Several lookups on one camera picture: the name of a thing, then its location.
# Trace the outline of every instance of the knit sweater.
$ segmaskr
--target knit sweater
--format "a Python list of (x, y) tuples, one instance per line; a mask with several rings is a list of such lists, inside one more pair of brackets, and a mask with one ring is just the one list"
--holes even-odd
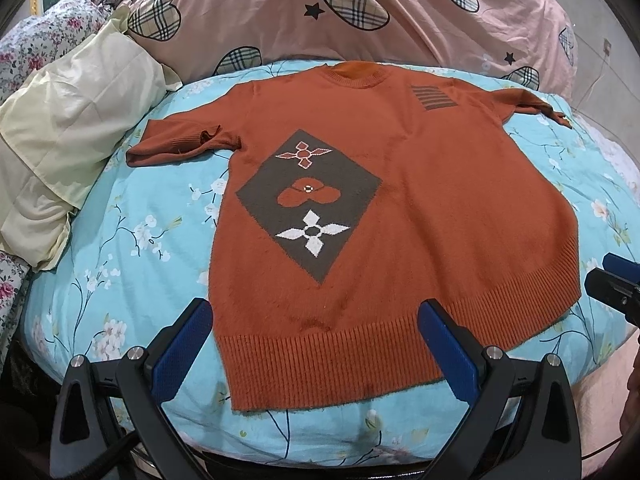
[(312, 408), (436, 380), (436, 298), (513, 348), (580, 297), (577, 221), (502, 128), (564, 115), (524, 89), (366, 62), (234, 86), (150, 120), (130, 166), (236, 150), (209, 299), (235, 410)]

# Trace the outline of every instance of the floral bedsheet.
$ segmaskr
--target floral bedsheet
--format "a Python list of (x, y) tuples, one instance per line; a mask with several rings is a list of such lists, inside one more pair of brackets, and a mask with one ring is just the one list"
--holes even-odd
[(20, 323), (30, 272), (23, 259), (0, 251), (0, 373)]
[(0, 39), (0, 105), (41, 69), (106, 23), (122, 0), (60, 0), (43, 16), (18, 22)]
[[(234, 84), (298, 72), (320, 62), (285, 61), (208, 78), (169, 95), (123, 140), (72, 227), (55, 272), (36, 276), (26, 305), (24, 341), (36, 362), (61, 381), (69, 359), (119, 358), (147, 345), (194, 297), (207, 295), (207, 269), (232, 152), (183, 164), (127, 167), (126, 149), (149, 118), (209, 103)], [(506, 80), (444, 69), (487, 89)], [(505, 134), (572, 204), (578, 217), (580, 273), (611, 251), (640, 256), (640, 214), (632, 193), (577, 124), (566, 102), (540, 97), (572, 120), (573, 130), (543, 116), (516, 114)], [(572, 383), (602, 364), (627, 338), (620, 314), (586, 295), (552, 327), (510, 351), (540, 359), (557, 352)], [(317, 410), (237, 413), (213, 338), (205, 343), (177, 397), (164, 405), (184, 439), (205, 449), (260, 463), (372, 465), (432, 458), (466, 410), (444, 382)], [(513, 408), (505, 417), (513, 416)], [(123, 424), (121, 404), (116, 414)]]

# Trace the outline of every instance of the light blue bedsheet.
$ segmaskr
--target light blue bedsheet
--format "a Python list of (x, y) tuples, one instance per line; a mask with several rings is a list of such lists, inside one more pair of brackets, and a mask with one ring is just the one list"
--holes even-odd
[[(73, 222), (58, 268), (34, 280), (24, 340), (36, 362), (61, 381), (73, 354), (118, 358), (147, 345), (196, 296), (206, 297), (212, 237), (223, 197), (228, 151), (182, 164), (128, 168), (124, 151), (138, 142), (148, 118), (190, 110), (234, 84), (307, 70), (320, 62), (286, 61), (186, 86), (169, 95), (115, 153)], [(453, 70), (486, 89), (514, 83)], [(540, 94), (571, 117), (561, 99)], [(640, 255), (640, 214), (630, 191), (575, 121), (571, 130), (543, 116), (515, 115), (505, 126), (536, 167), (572, 204), (580, 226), (580, 271), (609, 251)], [(470, 125), (469, 134), (473, 134)], [(599, 366), (626, 339), (623, 316), (585, 295), (555, 325), (510, 352), (540, 359), (557, 351), (572, 383)], [(213, 338), (204, 345), (178, 396), (164, 405), (192, 444), (254, 462), (373, 465), (432, 458), (466, 410), (446, 383), (420, 386), (331, 408), (232, 412)], [(122, 404), (118, 417), (126, 418)], [(513, 409), (506, 416), (512, 416)]]

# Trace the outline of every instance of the short sleeve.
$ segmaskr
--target short sleeve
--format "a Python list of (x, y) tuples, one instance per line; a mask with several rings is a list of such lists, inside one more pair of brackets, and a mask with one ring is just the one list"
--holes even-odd
[(149, 120), (140, 142), (127, 150), (127, 164), (156, 166), (179, 162), (207, 150), (236, 150), (253, 105), (254, 84), (242, 83), (212, 103)]
[(502, 124), (507, 122), (513, 114), (542, 113), (562, 126), (572, 127), (565, 118), (565, 114), (554, 111), (549, 103), (524, 88), (505, 88), (489, 92), (460, 79), (454, 80), (453, 86), (457, 92), (468, 94), (472, 99), (484, 104)]

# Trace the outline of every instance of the cream pillowcase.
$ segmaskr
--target cream pillowcase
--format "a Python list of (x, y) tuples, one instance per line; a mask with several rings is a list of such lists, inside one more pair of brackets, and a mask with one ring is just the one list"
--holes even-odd
[(112, 19), (0, 107), (0, 249), (53, 268), (124, 133), (182, 85)]

